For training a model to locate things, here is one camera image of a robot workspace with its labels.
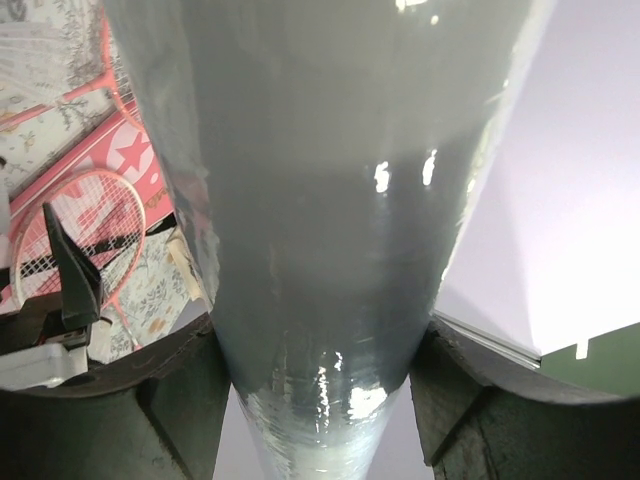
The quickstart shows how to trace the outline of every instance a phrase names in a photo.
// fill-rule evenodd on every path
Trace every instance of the pink sign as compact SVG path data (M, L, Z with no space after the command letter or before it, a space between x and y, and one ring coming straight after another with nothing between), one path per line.
M16 240L22 220L47 192L76 173L96 168L116 172L135 187L144 204L147 229L173 212L149 137L116 112L11 202L10 242ZM11 265L11 243L0 242L0 262L3 268ZM19 308L10 288L2 293L0 313Z

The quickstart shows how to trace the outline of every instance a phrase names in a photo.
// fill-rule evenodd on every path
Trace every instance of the tennis racket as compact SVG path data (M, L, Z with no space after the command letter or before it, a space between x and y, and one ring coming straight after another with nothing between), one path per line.
M67 234L100 270L103 307L114 306L134 348L140 348L118 302L118 292L142 252L146 224L138 192L121 175L90 170L65 180L34 202L14 241L11 289L19 307L27 298L61 288L44 222L44 202L51 203Z
M111 97L122 116L136 128L144 131L142 119L138 113L138 106L129 82L129 77L122 67L122 62L120 61L120 56L113 38L111 37L109 24L107 23L107 18L104 15L104 12L102 12L101 22L102 31L100 34L100 47L102 63L104 64L104 72L89 83L65 93L58 103L68 103L82 95L93 92L94 90L106 88L111 92ZM37 105L13 115L0 122L0 131L15 127L48 110L51 110L52 108L55 108L55 106L56 105Z

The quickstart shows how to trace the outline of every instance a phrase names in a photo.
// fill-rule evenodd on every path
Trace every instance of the shiny gray cylinder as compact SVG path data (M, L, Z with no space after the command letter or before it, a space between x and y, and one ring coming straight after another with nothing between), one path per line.
M552 0L105 0L269 469L366 476Z

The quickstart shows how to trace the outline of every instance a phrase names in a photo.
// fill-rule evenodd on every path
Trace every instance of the white ceiling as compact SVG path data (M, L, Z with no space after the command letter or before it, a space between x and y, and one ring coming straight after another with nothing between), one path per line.
M640 321L640 2L563 0L438 300L542 353Z

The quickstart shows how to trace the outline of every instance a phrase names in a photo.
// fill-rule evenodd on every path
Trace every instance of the dark metal bracket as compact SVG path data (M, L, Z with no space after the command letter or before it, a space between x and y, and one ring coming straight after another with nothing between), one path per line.
M0 478L211 480L228 395L203 315L57 388L0 391Z
M435 319L411 372L440 480L640 478L640 400L564 384Z

